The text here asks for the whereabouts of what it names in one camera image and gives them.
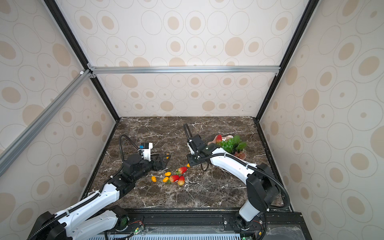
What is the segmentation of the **fake peach strawberry front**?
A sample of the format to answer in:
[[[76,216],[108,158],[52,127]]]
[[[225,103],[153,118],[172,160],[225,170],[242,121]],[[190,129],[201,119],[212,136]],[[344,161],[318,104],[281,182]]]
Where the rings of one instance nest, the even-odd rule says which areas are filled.
[[[180,176],[179,179],[178,179],[178,185],[179,186],[183,186],[185,184],[185,177],[184,176]]]

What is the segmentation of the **red fake grape bunch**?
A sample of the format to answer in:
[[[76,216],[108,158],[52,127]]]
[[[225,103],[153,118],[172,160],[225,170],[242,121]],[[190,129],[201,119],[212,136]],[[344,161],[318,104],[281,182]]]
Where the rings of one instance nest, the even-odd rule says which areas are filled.
[[[236,152],[235,156],[241,160],[245,160],[247,157],[247,154],[245,152]]]

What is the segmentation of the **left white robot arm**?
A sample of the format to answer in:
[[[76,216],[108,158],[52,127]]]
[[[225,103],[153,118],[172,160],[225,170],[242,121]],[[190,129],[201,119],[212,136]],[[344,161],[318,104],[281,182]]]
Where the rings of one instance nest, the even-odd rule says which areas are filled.
[[[119,136],[122,165],[118,171],[80,202],[55,214],[49,211],[41,214],[28,236],[30,240],[86,240],[100,232],[124,230],[128,226],[129,217],[121,207],[113,206],[101,214],[99,211],[127,195],[149,172],[164,170],[171,155],[153,154],[153,144],[144,143],[133,144],[137,153],[126,157],[123,138],[131,141],[125,134]]]

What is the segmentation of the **pink scalloped fruit bowl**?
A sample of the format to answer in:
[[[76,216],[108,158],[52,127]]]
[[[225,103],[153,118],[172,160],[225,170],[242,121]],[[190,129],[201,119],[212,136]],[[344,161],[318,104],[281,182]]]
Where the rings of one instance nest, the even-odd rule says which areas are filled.
[[[234,155],[235,157],[240,158],[241,160],[246,159],[246,151],[247,143],[244,142],[240,136],[232,136],[228,135],[223,137],[222,135],[217,135],[213,141],[208,142],[209,144],[216,144],[222,149],[224,149],[227,153]]]

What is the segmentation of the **green fake grape bunch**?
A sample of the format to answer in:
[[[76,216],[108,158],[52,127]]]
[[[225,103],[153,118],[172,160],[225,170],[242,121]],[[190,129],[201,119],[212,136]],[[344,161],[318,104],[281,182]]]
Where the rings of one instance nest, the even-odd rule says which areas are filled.
[[[240,153],[247,147],[247,143],[244,142],[238,135],[230,138],[229,140],[221,141],[218,145],[232,155]]]

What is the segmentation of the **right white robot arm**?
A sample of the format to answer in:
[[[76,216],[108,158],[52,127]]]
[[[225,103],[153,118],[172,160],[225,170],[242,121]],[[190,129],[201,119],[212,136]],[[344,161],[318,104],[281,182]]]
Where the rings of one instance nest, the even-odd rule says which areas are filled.
[[[246,162],[217,144],[206,144],[200,135],[193,136],[188,124],[184,124],[183,128],[190,149],[190,153],[187,154],[190,166],[207,163],[220,167],[246,185],[248,199],[240,208],[235,220],[240,229],[249,229],[256,216],[272,208],[282,210],[289,208],[291,201],[288,191],[273,177],[273,171],[268,165]]]

